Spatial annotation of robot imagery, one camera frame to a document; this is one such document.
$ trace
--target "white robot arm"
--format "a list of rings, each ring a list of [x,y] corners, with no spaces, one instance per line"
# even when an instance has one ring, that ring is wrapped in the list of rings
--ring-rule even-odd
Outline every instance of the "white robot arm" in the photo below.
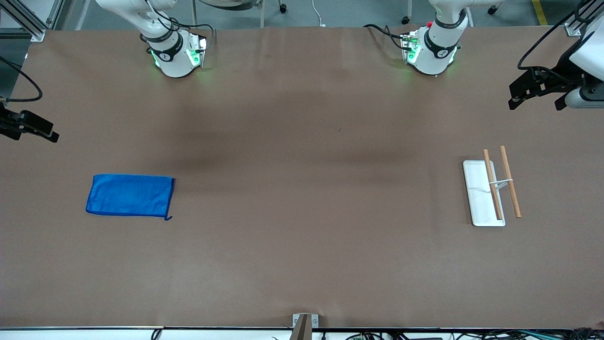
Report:
[[[442,73],[453,62],[457,43],[467,27],[464,8],[475,5],[495,5],[503,0],[429,0],[436,8],[436,18],[430,26],[421,27],[403,37],[403,57],[425,74]]]
[[[583,3],[587,3],[586,6],[589,6],[595,4],[596,1],[601,0]],[[546,35],[564,21],[576,20],[576,18],[573,19],[575,13],[577,11],[570,13],[554,25]],[[594,12],[589,20],[585,18],[582,20],[586,22],[586,25],[581,29],[581,39],[562,54],[555,67],[550,69],[543,66],[521,66],[524,58],[538,43],[526,52],[518,64],[518,68],[525,72],[510,84],[512,96],[508,101],[510,110],[516,109],[527,99],[550,93],[564,93],[554,102],[557,110],[562,110],[567,106],[570,108],[604,108],[604,12]]]
[[[155,64],[168,77],[184,77],[201,66],[206,39],[174,27],[163,12],[176,0],[97,0],[98,5],[134,25],[142,34],[155,58]]]

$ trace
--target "brown table surface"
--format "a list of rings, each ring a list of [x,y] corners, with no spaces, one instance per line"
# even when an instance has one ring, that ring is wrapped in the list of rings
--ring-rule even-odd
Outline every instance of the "brown table surface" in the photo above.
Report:
[[[183,79],[137,31],[48,32],[24,65],[44,97],[10,108],[60,140],[0,139],[0,324],[604,320],[604,114],[556,112],[555,95],[507,108],[545,29],[468,29],[436,78],[360,28],[221,31]],[[461,163],[489,148],[502,173],[500,145],[524,216],[505,190],[507,226],[474,227]],[[176,178],[174,218],[87,214],[106,172]]]

